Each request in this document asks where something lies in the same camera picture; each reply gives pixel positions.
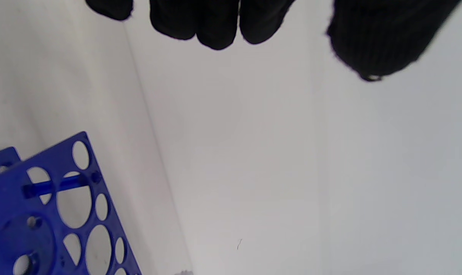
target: gloved hand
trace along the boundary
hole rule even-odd
[[[335,0],[327,29],[337,57],[363,80],[418,60],[461,0]]]
[[[86,0],[96,12],[127,19],[133,0]],[[234,41],[239,27],[251,44],[281,26],[294,0],[150,0],[153,27],[186,40],[195,34],[216,50]],[[337,57],[363,80],[381,80],[416,61],[461,0],[334,0],[327,29]]]
[[[294,0],[150,0],[152,26],[169,37],[199,41],[215,50],[234,41],[240,16],[243,37],[251,44],[266,41],[281,26]],[[133,0],[86,0],[99,14],[127,19]]]

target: rack hole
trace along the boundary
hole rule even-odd
[[[69,234],[63,239],[66,250],[70,254],[71,259],[75,265],[78,265],[79,259],[81,258],[81,244],[76,234]]]
[[[118,238],[115,243],[115,259],[121,264],[126,258],[126,244],[124,239]]]
[[[95,201],[95,211],[97,212],[97,217],[99,220],[105,221],[105,219],[107,219],[107,215],[109,214],[109,206],[107,204],[107,198],[105,195],[98,195]]]
[[[27,170],[27,174],[29,175],[30,181],[33,184],[42,183],[44,188],[51,191],[49,194],[39,196],[41,202],[46,205],[51,200],[52,192],[54,190],[49,174],[41,167],[32,167],[31,169]]]
[[[42,219],[34,216],[30,216],[27,218],[27,226],[30,229],[35,230],[42,225]]]
[[[84,175],[78,172],[69,172],[64,178],[79,175],[80,181]],[[84,226],[90,216],[91,210],[91,191],[89,186],[60,191],[56,195],[58,202],[58,212],[63,222],[70,228],[76,229]]]
[[[5,166],[5,165],[0,166],[0,173],[5,172],[6,170],[8,170],[7,166]]]
[[[86,268],[91,275],[105,275],[109,270],[112,244],[107,228],[98,225],[91,230],[85,250]]]
[[[115,275],[127,275],[127,272],[126,272],[126,270],[124,270],[123,268],[119,268],[119,269],[115,272]]]
[[[30,268],[32,266],[32,261],[28,255],[22,255],[17,258],[14,263],[13,274],[14,275],[28,275]]]
[[[90,164],[90,156],[85,144],[77,141],[73,144],[73,159],[79,169],[85,170]]]

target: white surface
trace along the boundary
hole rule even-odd
[[[367,84],[329,0],[223,52],[156,33],[146,0],[124,24],[61,3],[0,2],[0,147],[88,129],[145,274],[192,268],[166,169],[196,275],[462,275],[462,7]]]
[[[462,274],[462,8],[367,84],[330,0],[224,52],[157,34],[146,2],[126,27],[197,275]]]

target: finger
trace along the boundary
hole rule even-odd
[[[280,28],[294,0],[242,0],[240,29],[251,44],[268,40]]]
[[[172,38],[187,40],[195,35],[196,17],[192,0],[150,0],[154,29]]]
[[[86,4],[94,12],[117,21],[128,19],[133,10],[133,0],[86,0]]]
[[[197,38],[211,49],[232,44],[238,29],[239,0],[199,0]]]

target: blue plastic rack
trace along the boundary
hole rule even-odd
[[[89,165],[80,169],[73,159],[73,146],[81,141],[88,151]],[[88,275],[86,245],[94,227],[103,225],[109,232],[112,253],[107,275],[123,269],[128,275],[140,275],[129,242],[120,223],[115,207],[105,185],[100,167],[86,132],[22,161],[13,147],[0,151],[0,275],[10,275],[21,256],[28,256],[28,268],[23,275]],[[27,171],[32,167],[44,169],[51,180],[33,184]],[[77,176],[63,178],[71,171]],[[63,190],[89,186],[91,212],[88,221],[73,229],[64,224],[56,204],[56,193]],[[40,195],[52,194],[44,205]],[[107,199],[107,218],[103,221],[95,213],[95,201],[103,194]],[[70,234],[79,238],[81,256],[76,265],[71,259],[63,239]],[[125,256],[121,263],[115,259],[116,241],[122,238]]]

